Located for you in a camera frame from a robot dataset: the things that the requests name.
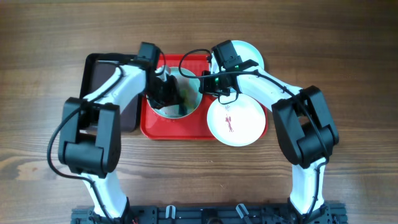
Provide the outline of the white ceramic plate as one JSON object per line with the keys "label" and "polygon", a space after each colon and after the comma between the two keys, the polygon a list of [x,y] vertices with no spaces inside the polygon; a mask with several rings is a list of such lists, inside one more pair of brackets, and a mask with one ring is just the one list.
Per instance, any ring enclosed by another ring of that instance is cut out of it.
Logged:
{"label": "white ceramic plate", "polygon": [[250,96],[232,93],[210,105],[207,124],[212,135],[223,144],[241,147],[257,141],[266,129],[266,114]]}

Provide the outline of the green yellow sponge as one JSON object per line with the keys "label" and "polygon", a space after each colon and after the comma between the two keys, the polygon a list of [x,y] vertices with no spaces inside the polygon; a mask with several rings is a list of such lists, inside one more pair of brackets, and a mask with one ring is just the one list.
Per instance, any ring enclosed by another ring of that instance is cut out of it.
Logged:
{"label": "green yellow sponge", "polygon": [[190,100],[188,90],[182,89],[180,91],[180,96],[182,98],[182,102],[178,106],[178,114],[180,116],[185,116],[188,114],[188,107],[190,106]]}

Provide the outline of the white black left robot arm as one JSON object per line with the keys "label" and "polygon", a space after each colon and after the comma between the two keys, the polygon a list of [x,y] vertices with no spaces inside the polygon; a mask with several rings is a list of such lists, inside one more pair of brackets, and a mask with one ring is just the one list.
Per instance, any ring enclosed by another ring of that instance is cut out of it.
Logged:
{"label": "white black left robot arm", "polygon": [[156,108],[178,105],[182,99],[167,65],[101,60],[94,71],[109,75],[88,95],[65,102],[62,122],[54,133],[59,138],[58,159],[71,172],[65,178],[85,183],[94,203],[89,221],[133,223],[134,213],[116,173],[121,115],[141,93],[153,99]]}

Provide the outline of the pale green ceramic plate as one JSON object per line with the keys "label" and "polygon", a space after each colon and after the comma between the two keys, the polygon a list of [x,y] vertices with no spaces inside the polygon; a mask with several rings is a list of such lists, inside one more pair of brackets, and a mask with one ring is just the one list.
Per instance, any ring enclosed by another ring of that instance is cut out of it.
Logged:
{"label": "pale green ceramic plate", "polygon": [[190,106],[188,107],[188,114],[185,116],[180,116],[178,114],[178,106],[173,105],[164,107],[162,109],[153,109],[152,110],[161,117],[168,118],[168,119],[180,119],[184,118],[190,114],[192,114],[199,106],[202,101],[202,94],[198,91],[200,86],[199,79],[196,78],[186,78],[181,76],[178,67],[169,67],[168,65],[165,66],[165,71],[167,75],[173,75],[178,81],[178,87],[181,91],[182,89],[188,90],[190,94]]}

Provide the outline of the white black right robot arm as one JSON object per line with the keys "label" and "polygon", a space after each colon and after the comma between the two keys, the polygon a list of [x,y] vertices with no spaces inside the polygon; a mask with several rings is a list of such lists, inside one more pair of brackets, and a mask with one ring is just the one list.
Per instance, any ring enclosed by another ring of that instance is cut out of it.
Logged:
{"label": "white black right robot arm", "polygon": [[292,164],[289,205],[303,222],[323,211],[323,175],[338,144],[338,131],[322,91],[284,83],[261,67],[200,76],[200,92],[228,106],[249,96],[272,112],[280,150]]}

